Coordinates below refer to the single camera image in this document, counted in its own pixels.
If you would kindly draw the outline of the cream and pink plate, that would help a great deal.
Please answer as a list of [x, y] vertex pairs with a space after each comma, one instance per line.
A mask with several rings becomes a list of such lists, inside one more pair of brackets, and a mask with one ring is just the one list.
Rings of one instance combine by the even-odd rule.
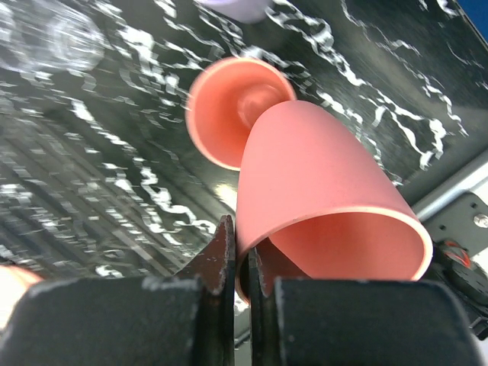
[[1, 266], [1, 329], [5, 328], [16, 303], [24, 293], [42, 280], [38, 274], [16, 265]]

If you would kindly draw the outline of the clear glass cup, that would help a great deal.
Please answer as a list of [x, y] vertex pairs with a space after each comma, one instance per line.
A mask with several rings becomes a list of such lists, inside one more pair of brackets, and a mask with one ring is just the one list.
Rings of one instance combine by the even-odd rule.
[[105, 38], [86, 14], [61, 1], [1, 2], [1, 67], [12, 72], [85, 71]]

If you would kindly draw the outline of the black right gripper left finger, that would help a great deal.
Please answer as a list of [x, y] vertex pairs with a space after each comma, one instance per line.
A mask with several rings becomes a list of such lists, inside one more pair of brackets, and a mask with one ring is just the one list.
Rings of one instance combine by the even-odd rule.
[[231, 365], [236, 244], [223, 216], [171, 277], [42, 281], [1, 337], [3, 365]]

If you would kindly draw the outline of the lilac plastic cup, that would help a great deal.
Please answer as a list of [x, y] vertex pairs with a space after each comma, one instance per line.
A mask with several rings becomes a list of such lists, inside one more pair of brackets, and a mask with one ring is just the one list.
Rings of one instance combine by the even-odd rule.
[[216, 11], [228, 18], [244, 24], [253, 24], [266, 17], [266, 10], [272, 0], [200, 0], [205, 8]]

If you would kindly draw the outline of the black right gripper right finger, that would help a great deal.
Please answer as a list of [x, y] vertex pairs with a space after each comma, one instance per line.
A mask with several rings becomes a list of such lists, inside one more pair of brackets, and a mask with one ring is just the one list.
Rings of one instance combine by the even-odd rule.
[[326, 281], [248, 257], [255, 365], [482, 365], [460, 302], [432, 281]]

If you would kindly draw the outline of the pink plastic cup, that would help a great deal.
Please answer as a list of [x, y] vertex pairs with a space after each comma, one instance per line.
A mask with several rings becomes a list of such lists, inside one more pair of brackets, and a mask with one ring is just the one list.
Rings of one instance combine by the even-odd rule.
[[373, 156], [330, 113], [285, 101], [253, 125], [236, 212], [236, 290], [253, 249], [273, 277], [418, 281], [432, 239]]
[[297, 98], [282, 72], [265, 61], [228, 57], [191, 84], [185, 106], [189, 137], [212, 163], [239, 171], [250, 131], [269, 108]]

